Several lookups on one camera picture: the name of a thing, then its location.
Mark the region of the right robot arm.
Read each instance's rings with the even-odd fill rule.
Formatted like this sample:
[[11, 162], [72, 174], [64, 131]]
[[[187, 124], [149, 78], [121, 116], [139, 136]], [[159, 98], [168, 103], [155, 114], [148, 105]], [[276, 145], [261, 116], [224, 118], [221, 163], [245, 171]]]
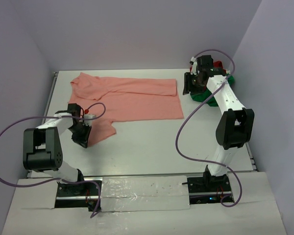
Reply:
[[254, 111], [247, 109], [236, 97], [222, 66], [214, 65], [211, 55], [192, 57], [191, 68], [184, 74], [183, 94], [203, 94], [210, 91], [215, 99], [221, 118], [215, 136], [218, 146], [206, 166], [203, 186], [215, 191], [220, 179], [226, 175], [228, 166], [239, 148], [249, 142], [254, 122]]

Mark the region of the green t shirt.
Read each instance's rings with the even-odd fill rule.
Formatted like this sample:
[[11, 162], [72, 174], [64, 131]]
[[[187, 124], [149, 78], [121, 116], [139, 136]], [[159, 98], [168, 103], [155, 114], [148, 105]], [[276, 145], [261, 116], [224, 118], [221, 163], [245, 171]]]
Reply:
[[[228, 78], [228, 83], [230, 86], [232, 86], [234, 83], [235, 83], [235, 79], [233, 76], [229, 77]], [[190, 93], [190, 96], [192, 98], [193, 101], [196, 101], [196, 102], [203, 102], [204, 100], [206, 100], [212, 93], [206, 89], [203, 93], [201, 94], [194, 94], [194, 93]], [[206, 104], [208, 104], [210, 107], [218, 107], [218, 104], [215, 100], [215, 98], [211, 98], [209, 99]]]

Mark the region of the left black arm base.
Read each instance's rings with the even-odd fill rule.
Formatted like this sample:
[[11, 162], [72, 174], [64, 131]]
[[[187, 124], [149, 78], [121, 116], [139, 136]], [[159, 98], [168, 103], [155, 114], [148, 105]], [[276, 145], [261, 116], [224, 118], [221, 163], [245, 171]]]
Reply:
[[93, 212], [98, 202], [98, 186], [91, 181], [80, 185], [58, 183], [55, 208], [87, 208]]

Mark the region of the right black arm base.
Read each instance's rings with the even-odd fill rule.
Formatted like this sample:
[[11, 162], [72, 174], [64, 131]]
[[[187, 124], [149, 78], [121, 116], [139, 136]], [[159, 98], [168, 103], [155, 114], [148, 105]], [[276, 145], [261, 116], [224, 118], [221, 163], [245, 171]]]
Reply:
[[189, 201], [191, 205], [195, 204], [214, 204], [232, 203], [231, 185], [227, 175], [210, 178], [208, 177], [188, 177], [182, 185], [187, 186], [189, 192]]

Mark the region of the salmon pink t shirt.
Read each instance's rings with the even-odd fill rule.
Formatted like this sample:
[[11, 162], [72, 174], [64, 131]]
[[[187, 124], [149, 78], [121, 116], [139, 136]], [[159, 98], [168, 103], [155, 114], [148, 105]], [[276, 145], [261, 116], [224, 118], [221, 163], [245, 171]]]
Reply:
[[183, 119], [175, 79], [98, 77], [80, 73], [71, 81], [70, 103], [92, 115], [88, 145], [116, 134], [114, 122]]

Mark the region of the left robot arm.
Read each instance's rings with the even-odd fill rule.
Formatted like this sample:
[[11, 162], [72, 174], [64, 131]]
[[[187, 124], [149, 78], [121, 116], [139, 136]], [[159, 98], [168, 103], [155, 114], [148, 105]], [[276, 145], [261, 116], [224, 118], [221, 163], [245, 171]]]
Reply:
[[81, 114], [81, 107], [69, 104], [66, 110], [58, 111], [44, 124], [24, 131], [23, 165], [26, 170], [42, 172], [56, 178], [60, 183], [69, 182], [69, 190], [81, 195], [86, 189], [83, 174], [63, 160], [60, 135], [66, 130], [72, 133], [72, 141], [88, 147], [88, 139], [95, 115]]

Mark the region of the red t shirt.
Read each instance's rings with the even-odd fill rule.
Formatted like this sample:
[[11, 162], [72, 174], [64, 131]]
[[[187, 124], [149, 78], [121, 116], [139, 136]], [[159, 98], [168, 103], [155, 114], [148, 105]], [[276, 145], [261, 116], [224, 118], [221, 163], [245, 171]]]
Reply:
[[[222, 61], [215, 61], [215, 62], [213, 63], [213, 66], [214, 66], [215, 68], [222, 68], [222, 69], [223, 69]], [[193, 62], [191, 61], [191, 62], [190, 62], [190, 71], [192, 70], [192, 68], [193, 68]]]

